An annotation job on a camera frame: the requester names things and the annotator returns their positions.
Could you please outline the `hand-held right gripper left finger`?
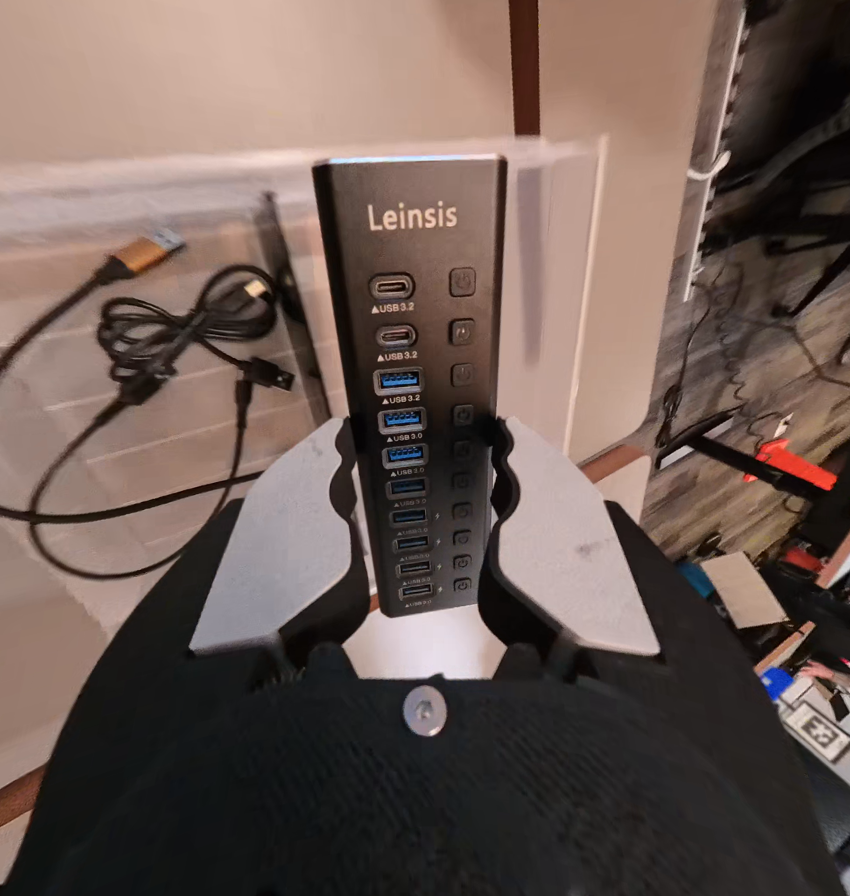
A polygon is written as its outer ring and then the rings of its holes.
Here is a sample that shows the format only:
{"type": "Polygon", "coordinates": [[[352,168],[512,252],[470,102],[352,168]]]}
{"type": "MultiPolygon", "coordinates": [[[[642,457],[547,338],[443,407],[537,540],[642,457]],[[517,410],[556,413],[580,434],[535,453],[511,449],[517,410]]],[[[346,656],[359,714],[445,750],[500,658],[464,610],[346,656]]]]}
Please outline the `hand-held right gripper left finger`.
{"type": "Polygon", "coordinates": [[[353,519],[356,460],[351,420],[331,419],[255,481],[195,625],[194,655],[308,656],[359,630],[370,588],[353,519]]]}

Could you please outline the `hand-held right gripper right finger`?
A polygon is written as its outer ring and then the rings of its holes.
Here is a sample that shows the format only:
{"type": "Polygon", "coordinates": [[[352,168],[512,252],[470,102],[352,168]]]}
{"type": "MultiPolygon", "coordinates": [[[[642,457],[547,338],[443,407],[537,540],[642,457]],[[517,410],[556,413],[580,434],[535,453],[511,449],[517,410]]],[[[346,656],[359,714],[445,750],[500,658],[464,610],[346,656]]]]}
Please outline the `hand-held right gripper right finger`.
{"type": "Polygon", "coordinates": [[[542,656],[558,641],[660,655],[598,488],[517,418],[496,421],[491,461],[497,521],[478,580],[478,612],[490,633],[542,656]]]}

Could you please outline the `black multiport USB hub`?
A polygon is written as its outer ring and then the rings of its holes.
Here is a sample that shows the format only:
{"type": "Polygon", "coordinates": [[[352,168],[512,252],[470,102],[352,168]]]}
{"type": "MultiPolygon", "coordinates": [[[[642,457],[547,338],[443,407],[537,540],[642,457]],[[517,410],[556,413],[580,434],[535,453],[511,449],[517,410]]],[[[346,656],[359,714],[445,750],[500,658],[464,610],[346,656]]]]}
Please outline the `black multiport USB hub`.
{"type": "Polygon", "coordinates": [[[507,160],[334,159],[313,179],[379,608],[473,605],[493,513],[507,160]]]}

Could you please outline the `clear plastic bin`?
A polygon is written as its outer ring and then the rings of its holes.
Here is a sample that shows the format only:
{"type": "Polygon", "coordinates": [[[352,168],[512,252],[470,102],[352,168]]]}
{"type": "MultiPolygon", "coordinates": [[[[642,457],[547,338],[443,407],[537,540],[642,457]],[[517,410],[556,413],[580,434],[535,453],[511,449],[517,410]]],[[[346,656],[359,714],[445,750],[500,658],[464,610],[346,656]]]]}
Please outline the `clear plastic bin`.
{"type": "MultiPolygon", "coordinates": [[[[240,472],[260,469],[330,412],[346,413],[311,167],[385,156],[501,153],[509,163],[498,412],[570,450],[583,344],[584,280],[603,150],[595,141],[539,138],[375,143],[350,148],[182,155],[0,170],[0,352],[84,281],[109,252],[160,229],[186,248],[137,280],[100,290],[20,356],[0,384],[0,504],[24,507],[36,479],[114,395],[97,346],[98,309],[128,295],[184,312],[207,276],[280,252],[264,216],[272,195],[296,275],[301,324],[280,320],[264,357],[298,377],[290,393],[257,392],[240,472]]],[[[174,381],[96,435],[49,491],[54,512],[92,511],[195,487],[228,471],[232,383],[225,361],[191,348],[174,381]]],[[[216,496],[135,517],[48,527],[50,546],[79,568],[123,572],[162,559],[202,525],[216,496]]],[[[80,581],[41,562],[23,527],[0,520],[0,608],[63,598],[107,635],[157,572],[80,581]]]]}

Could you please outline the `grey desk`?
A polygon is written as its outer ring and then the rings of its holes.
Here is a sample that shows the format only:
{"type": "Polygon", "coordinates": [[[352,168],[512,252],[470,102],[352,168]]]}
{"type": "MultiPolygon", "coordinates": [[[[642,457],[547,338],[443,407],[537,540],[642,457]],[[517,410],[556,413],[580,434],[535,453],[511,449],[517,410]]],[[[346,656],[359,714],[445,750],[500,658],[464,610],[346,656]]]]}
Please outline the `grey desk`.
{"type": "Polygon", "coordinates": [[[541,135],[603,139],[569,454],[650,405],[718,2],[0,2],[0,171],[513,135],[539,43],[541,135]]]}

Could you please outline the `grey cardboard sheet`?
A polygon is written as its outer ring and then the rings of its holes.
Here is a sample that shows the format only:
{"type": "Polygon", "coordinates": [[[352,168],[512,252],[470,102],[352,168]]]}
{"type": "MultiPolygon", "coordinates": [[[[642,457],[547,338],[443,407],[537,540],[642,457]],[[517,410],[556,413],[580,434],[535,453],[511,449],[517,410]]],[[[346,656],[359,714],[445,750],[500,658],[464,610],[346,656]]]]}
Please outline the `grey cardboard sheet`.
{"type": "Polygon", "coordinates": [[[788,614],[743,552],[722,554],[699,565],[737,630],[784,623],[788,614]]]}

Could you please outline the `black white marker tag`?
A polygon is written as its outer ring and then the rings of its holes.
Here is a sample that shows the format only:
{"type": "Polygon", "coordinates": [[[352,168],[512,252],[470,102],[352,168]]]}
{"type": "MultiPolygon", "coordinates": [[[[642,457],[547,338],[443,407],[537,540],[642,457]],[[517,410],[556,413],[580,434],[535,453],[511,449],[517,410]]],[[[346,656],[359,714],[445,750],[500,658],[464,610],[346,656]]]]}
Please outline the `black white marker tag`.
{"type": "Polygon", "coordinates": [[[789,733],[825,763],[837,764],[850,752],[850,734],[806,701],[785,711],[780,720],[789,733]]]}

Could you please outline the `red metal bracket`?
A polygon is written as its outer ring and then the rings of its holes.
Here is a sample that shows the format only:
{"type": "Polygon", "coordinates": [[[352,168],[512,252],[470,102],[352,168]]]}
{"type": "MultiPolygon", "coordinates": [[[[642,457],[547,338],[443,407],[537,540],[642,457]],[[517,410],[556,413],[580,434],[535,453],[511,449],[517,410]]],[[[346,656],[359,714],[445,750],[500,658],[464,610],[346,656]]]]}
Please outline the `red metal bracket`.
{"type": "Polygon", "coordinates": [[[792,452],[789,448],[789,438],[782,436],[761,441],[755,449],[755,460],[798,476],[825,490],[831,490],[837,478],[843,473],[849,454],[849,446],[845,442],[827,455],[821,463],[813,464],[792,452]]]}

